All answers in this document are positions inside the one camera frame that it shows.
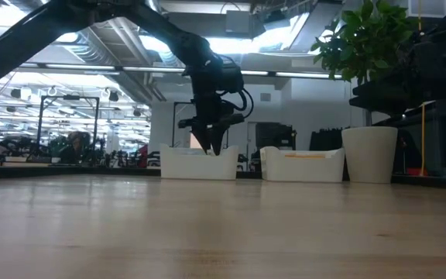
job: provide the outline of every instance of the white bin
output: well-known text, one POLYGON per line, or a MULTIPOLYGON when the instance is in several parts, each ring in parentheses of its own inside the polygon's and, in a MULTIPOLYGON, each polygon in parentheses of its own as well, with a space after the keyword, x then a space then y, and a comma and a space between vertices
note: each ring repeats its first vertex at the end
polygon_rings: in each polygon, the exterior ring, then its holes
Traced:
POLYGON ((235 180, 238 146, 222 150, 219 156, 201 149, 172 148, 160 144, 161 177, 181 179, 235 180))
POLYGON ((345 152, 261 149, 262 179, 267 181, 342 182, 345 152))

